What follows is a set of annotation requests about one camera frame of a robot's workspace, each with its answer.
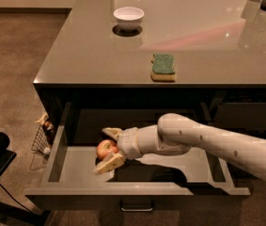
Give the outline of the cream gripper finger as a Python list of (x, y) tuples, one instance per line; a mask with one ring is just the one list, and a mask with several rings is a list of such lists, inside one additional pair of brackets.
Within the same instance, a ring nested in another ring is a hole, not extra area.
[(122, 133), (122, 130), (120, 128), (115, 127), (105, 127), (102, 128), (102, 132), (109, 136), (113, 140), (118, 140), (120, 134)]
[(122, 153), (109, 153), (93, 170), (96, 175), (105, 174), (124, 165), (126, 157)]

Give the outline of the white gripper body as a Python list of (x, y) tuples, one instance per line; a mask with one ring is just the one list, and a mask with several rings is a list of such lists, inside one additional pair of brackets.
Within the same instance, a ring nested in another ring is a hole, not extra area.
[(143, 156), (138, 148), (137, 132), (136, 127), (126, 129), (119, 134), (117, 139), (117, 147), (129, 160)]

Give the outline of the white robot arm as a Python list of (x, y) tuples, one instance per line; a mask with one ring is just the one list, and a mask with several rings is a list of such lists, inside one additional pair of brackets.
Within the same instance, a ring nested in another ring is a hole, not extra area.
[(164, 114), (155, 125), (126, 130), (107, 127), (102, 131), (108, 139), (97, 147), (100, 163), (94, 169), (96, 174), (146, 154), (180, 155), (197, 147), (266, 182), (266, 139), (204, 125), (173, 113)]

